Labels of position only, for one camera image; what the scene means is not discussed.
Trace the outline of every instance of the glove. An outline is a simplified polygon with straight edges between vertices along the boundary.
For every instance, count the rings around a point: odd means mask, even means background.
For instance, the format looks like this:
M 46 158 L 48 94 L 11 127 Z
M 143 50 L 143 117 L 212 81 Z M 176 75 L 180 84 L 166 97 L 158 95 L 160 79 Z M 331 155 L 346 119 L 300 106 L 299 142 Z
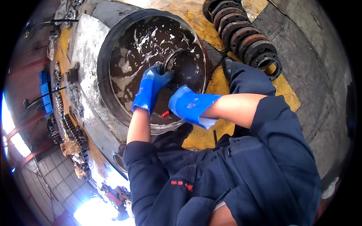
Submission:
M 168 102 L 168 108 L 180 119 L 204 129 L 215 125 L 218 119 L 200 117 L 222 95 L 196 94 L 187 85 L 180 87 Z
M 157 101 L 158 91 L 164 87 L 173 78 L 173 73 L 168 71 L 164 75 L 160 75 L 161 65 L 155 65 L 147 69 L 143 73 L 139 90 L 132 103 L 131 111 L 137 107 L 148 110 L 148 115 L 151 115 Z

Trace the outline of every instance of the bright light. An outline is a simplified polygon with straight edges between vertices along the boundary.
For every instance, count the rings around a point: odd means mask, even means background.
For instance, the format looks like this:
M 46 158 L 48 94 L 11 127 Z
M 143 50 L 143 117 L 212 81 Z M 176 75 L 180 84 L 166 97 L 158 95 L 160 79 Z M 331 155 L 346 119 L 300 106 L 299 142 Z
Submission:
M 122 225 L 134 226 L 135 221 L 132 217 L 125 221 L 112 221 L 112 217 L 116 217 L 117 210 L 111 202 L 104 203 L 100 198 L 93 198 L 84 203 L 74 213 L 75 219 L 83 225 Z
M 13 120 L 11 119 L 10 112 L 8 106 L 5 102 L 5 97 L 3 93 L 3 102 L 2 102 L 2 111 L 1 111 L 1 121 L 3 124 L 3 129 L 7 134 L 9 134 L 13 129 L 15 129 L 15 125 Z
M 4 93 L 3 93 L 3 102 L 2 102 L 2 111 L 1 111 L 1 123 L 3 124 L 3 129 L 7 134 L 10 133 L 13 129 L 15 129 L 14 122 L 10 116 L 8 106 L 6 105 L 5 102 Z M 31 151 L 29 150 L 29 148 L 27 147 L 27 145 L 25 144 L 19 133 L 15 134 L 10 140 L 15 145 L 16 149 L 18 149 L 18 151 L 22 156 L 26 157 L 31 153 Z
M 21 153 L 24 158 L 28 155 L 30 155 L 31 151 L 21 138 L 20 134 L 15 134 L 11 139 L 11 142 L 15 145 L 16 149 Z

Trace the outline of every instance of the steel beam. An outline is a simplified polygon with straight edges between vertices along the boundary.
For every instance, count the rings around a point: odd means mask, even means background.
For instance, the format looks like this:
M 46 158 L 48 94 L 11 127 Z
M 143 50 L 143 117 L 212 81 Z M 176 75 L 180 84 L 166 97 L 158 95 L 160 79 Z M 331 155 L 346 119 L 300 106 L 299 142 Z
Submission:
M 6 140 L 10 140 L 10 138 L 12 138 L 16 133 L 18 133 L 19 131 L 22 131 L 23 129 L 25 129 L 26 127 L 31 125 L 33 122 L 40 120 L 42 117 L 44 117 L 44 115 L 45 115 L 45 111 L 40 111 L 40 112 L 36 113 L 35 115 L 33 115 L 32 117 L 30 117 L 25 122 L 16 126 L 15 129 L 13 129 L 8 135 L 6 135 Z
M 53 145 L 54 142 L 52 140 L 49 140 L 42 144 L 40 147 L 38 147 L 35 151 L 31 152 L 30 155 L 28 155 L 21 163 L 19 163 L 19 167 L 22 169 L 24 168 L 25 164 L 34 158 L 37 154 L 47 150 L 51 145 Z

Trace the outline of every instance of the navy blue work uniform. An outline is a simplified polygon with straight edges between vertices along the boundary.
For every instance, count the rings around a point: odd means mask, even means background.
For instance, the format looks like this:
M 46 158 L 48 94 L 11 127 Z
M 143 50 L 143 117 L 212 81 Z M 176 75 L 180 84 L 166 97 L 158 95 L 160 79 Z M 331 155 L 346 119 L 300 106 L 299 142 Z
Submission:
M 230 93 L 268 95 L 250 130 L 235 126 L 200 152 L 177 131 L 126 146 L 136 225 L 207 225 L 222 201 L 238 225 L 312 224 L 321 180 L 297 115 L 262 71 L 233 62 L 231 75 Z

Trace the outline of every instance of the industrial workshop wall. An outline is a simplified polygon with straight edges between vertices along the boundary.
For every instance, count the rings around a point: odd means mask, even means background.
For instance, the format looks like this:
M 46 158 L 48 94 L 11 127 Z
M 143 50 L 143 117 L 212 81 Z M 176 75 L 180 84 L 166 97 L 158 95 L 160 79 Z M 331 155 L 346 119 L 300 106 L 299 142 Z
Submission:
M 93 187 L 77 177 L 73 161 L 60 149 L 40 161 L 39 168 L 47 185 L 69 213 L 73 214 L 93 196 Z
M 93 196 L 92 186 L 76 176 L 73 161 L 60 148 L 39 162 L 32 158 L 13 176 L 24 200 L 45 226 L 79 225 L 72 215 Z

